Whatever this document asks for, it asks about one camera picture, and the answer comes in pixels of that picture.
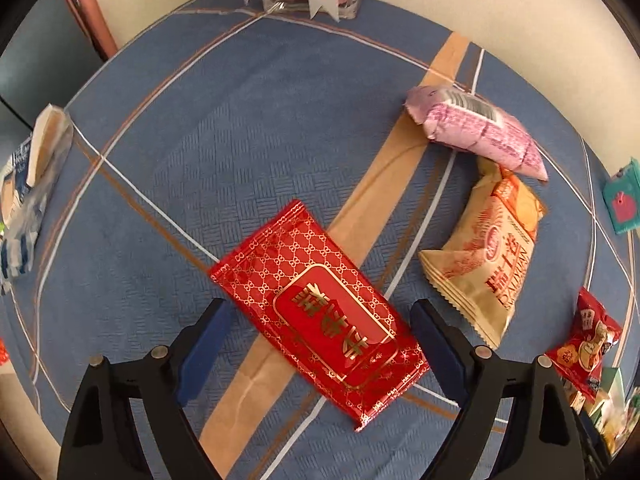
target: snack package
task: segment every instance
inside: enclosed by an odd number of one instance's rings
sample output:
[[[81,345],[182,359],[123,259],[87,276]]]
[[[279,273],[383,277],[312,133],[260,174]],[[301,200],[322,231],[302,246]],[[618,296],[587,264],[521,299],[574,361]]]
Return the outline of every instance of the snack package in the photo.
[[[9,352],[6,351],[2,339],[0,339],[0,366],[9,360]]]
[[[442,250],[420,252],[431,284],[493,349],[515,311],[545,207],[511,171],[478,158],[482,178]]]
[[[31,271],[40,225],[73,137],[69,116],[49,105],[38,116],[31,137],[2,170],[0,294],[8,292],[14,279]]]
[[[429,139],[485,156],[507,170],[549,180],[536,143],[501,108],[441,86],[412,88],[404,107]]]
[[[299,200],[210,276],[356,431],[429,369],[408,325]]]
[[[621,331],[602,304],[581,287],[569,339],[546,355],[589,402],[595,402],[602,375],[602,356],[618,342]]]
[[[567,379],[562,379],[561,383],[562,388],[564,389],[564,394],[566,395],[566,400],[569,402],[569,406],[575,411],[575,413],[580,413],[584,406],[584,401],[586,400],[584,394],[578,391],[574,384]]]

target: red label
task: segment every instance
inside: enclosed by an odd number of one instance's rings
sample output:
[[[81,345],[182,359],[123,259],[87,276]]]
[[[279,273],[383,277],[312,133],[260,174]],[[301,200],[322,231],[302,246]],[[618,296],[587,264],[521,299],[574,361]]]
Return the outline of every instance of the red label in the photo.
[[[500,249],[500,229],[495,225],[489,227],[484,241],[484,257],[489,261],[494,261]]]
[[[633,220],[638,212],[636,201],[631,195],[619,191],[613,199],[613,211],[616,213],[616,220],[623,224]]]
[[[324,265],[307,267],[276,295],[273,309],[329,374],[351,388],[398,353],[389,329]]]

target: blue gripper pad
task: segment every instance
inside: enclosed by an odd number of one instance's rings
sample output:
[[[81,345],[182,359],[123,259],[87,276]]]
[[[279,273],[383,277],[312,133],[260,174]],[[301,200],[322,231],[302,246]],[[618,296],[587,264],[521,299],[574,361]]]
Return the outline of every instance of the blue gripper pad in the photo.
[[[421,305],[421,301],[424,300],[416,301],[411,307],[411,332],[420,343],[420,348],[445,396],[455,400],[459,406],[464,406],[468,395],[465,367],[436,322]],[[431,305],[430,310],[438,316]]]
[[[223,301],[180,368],[175,398],[181,407],[198,397],[231,327],[233,305]]]

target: screw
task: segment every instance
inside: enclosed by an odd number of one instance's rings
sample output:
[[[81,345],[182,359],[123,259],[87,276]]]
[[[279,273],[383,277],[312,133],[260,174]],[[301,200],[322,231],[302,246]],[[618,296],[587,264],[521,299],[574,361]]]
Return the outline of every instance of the screw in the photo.
[[[476,355],[481,359],[488,359],[494,353],[491,352],[491,349],[488,346],[477,346],[476,347]]]
[[[94,355],[94,356],[89,357],[89,364],[93,368],[97,368],[98,366],[100,366],[103,361],[104,361],[104,356],[102,356],[102,355]]]
[[[151,351],[151,357],[153,359],[164,359],[168,353],[169,349],[166,346],[159,345]]]
[[[538,356],[538,364],[543,368],[551,368],[552,362],[546,355]]]

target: barcode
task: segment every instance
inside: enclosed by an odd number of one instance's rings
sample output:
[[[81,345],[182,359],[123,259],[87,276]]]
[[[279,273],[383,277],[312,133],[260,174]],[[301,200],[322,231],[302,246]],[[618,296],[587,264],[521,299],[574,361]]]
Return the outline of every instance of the barcode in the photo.
[[[450,90],[446,90],[445,94],[449,100],[449,103],[464,108],[465,110],[469,110],[478,115],[482,115],[482,117],[489,119],[496,123],[498,121],[498,117],[495,113],[495,109],[488,105],[487,103],[483,103],[477,97],[473,97],[467,94],[461,94],[459,92],[453,92]]]

